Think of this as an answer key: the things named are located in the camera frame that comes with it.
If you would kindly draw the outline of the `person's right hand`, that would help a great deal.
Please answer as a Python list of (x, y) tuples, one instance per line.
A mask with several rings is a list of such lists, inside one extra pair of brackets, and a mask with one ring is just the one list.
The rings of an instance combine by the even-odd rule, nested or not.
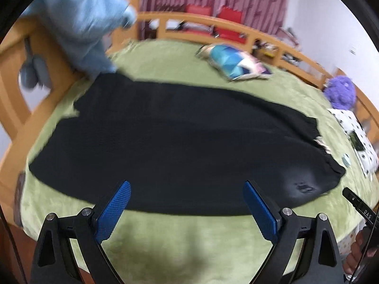
[(351, 244), (351, 251), (342, 265), (344, 272), (348, 275), (353, 274), (362, 258), (360, 246), (364, 243), (364, 233), (367, 231), (368, 229), (366, 227), (360, 230), (355, 237), (355, 241)]

